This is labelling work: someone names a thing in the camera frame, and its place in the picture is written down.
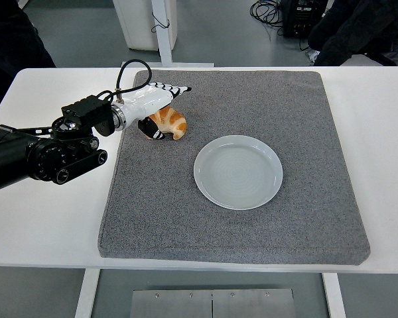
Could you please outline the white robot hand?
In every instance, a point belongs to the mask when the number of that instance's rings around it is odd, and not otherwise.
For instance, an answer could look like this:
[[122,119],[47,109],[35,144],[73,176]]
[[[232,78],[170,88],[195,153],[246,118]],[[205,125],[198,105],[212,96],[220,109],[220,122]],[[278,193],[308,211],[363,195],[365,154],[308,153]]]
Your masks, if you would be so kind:
[[178,140],[187,130],[186,118],[171,107],[172,100],[190,87],[173,86],[160,82],[128,93],[112,105],[115,130],[122,131],[137,122],[139,130],[149,139],[160,140],[166,134]]

